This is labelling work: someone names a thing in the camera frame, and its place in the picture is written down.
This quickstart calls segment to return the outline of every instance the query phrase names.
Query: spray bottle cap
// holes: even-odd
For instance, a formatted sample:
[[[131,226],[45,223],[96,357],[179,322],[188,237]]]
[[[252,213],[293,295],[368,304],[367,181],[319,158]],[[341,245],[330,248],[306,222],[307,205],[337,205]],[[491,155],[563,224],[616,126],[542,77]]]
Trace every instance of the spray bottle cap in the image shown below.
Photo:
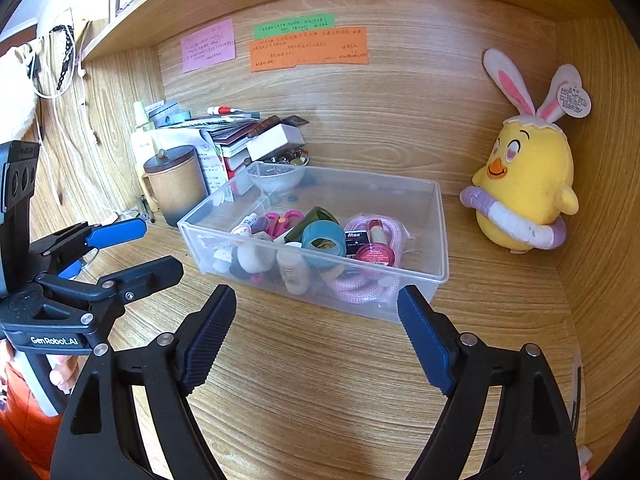
[[[136,101],[133,103],[133,113],[136,117],[136,128],[139,128],[143,124],[149,122],[149,117],[145,112],[145,107],[142,105],[142,101]]]

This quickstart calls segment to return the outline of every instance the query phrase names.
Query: sticky note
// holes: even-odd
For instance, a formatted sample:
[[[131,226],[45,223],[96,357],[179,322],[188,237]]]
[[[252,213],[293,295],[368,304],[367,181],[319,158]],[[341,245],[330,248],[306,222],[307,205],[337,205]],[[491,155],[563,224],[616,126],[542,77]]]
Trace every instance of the sticky note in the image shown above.
[[[251,72],[299,64],[368,64],[367,28],[322,28],[253,40],[249,56]]]
[[[254,27],[254,39],[270,38],[292,32],[304,30],[316,30],[316,28],[335,27],[335,14],[312,14],[311,16],[299,16],[280,20],[279,22],[263,23]]]
[[[236,57],[236,41],[231,18],[202,28],[180,40],[182,72],[191,72]]]

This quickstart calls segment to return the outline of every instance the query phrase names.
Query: teal tape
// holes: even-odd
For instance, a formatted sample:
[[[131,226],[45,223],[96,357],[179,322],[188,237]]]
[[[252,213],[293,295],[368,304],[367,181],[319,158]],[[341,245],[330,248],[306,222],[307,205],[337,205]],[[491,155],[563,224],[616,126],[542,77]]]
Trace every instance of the teal tape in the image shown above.
[[[314,245],[317,240],[329,240],[333,245],[327,248],[318,248]],[[317,220],[306,226],[302,233],[302,247],[332,256],[346,256],[347,254],[344,231],[339,224],[330,220]],[[325,262],[319,258],[307,258],[306,260],[309,265],[321,269],[334,266],[332,262]]]

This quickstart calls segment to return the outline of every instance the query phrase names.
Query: scissors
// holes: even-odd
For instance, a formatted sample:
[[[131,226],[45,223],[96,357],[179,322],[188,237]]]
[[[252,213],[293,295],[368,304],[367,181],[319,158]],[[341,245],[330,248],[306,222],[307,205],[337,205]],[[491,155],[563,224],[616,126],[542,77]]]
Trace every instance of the scissors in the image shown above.
[[[295,209],[287,211],[283,216],[278,213],[267,213],[265,216],[270,220],[267,234],[272,238],[283,235],[289,229],[302,222],[305,217],[301,211]]]

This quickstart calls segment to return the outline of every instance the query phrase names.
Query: pink sticky note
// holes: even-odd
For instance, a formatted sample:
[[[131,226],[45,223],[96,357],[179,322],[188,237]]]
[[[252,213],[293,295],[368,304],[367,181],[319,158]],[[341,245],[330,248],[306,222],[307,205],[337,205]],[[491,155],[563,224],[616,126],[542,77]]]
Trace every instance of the pink sticky note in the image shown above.
[[[182,73],[236,58],[234,26],[231,18],[202,28],[180,40]]]

